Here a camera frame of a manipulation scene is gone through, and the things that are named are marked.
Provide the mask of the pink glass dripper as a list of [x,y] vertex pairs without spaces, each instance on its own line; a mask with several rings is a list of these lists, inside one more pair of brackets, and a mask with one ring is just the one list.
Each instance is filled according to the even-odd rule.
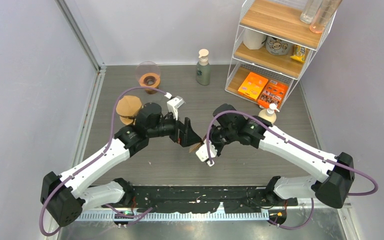
[[156,73],[161,76],[160,67],[152,61],[142,62],[136,67],[135,76],[137,81],[139,81],[140,77],[146,73]]

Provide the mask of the small wooden ring holder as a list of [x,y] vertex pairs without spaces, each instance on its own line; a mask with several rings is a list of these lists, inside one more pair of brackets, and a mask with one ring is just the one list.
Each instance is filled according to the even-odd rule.
[[138,82],[139,82],[139,85],[141,87],[145,87],[145,89],[146,88],[158,89],[161,84],[161,77],[157,73],[149,72],[149,73],[143,74],[139,78]]

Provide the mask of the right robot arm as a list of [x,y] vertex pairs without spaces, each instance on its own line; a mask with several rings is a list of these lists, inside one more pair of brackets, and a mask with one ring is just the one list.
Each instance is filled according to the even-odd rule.
[[272,177],[263,190],[263,198],[270,205],[279,205],[290,198],[315,198],[335,209],[343,207],[355,179],[355,174],[347,169],[354,166],[349,154],[342,152],[336,156],[316,149],[259,116],[243,116],[227,103],[219,106],[213,116],[219,124],[210,126],[209,136],[195,152],[201,162],[213,166],[214,158],[221,155],[224,146],[233,142],[252,146],[282,157],[309,174]]

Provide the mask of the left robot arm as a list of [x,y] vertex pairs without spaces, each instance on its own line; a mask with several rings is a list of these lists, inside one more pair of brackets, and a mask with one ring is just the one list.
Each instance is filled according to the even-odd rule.
[[59,227],[74,222],[82,212],[107,203],[128,207],[133,202],[133,189],[127,181],[116,178],[110,183],[92,187],[92,183],[116,165],[148,146],[151,138],[169,137],[183,148],[202,139],[192,129],[190,119],[179,120],[178,110],[184,104],[179,97],[167,102],[168,113],[149,102],[141,107],[132,124],[111,134],[110,141],[75,167],[57,175],[44,176],[40,201]]

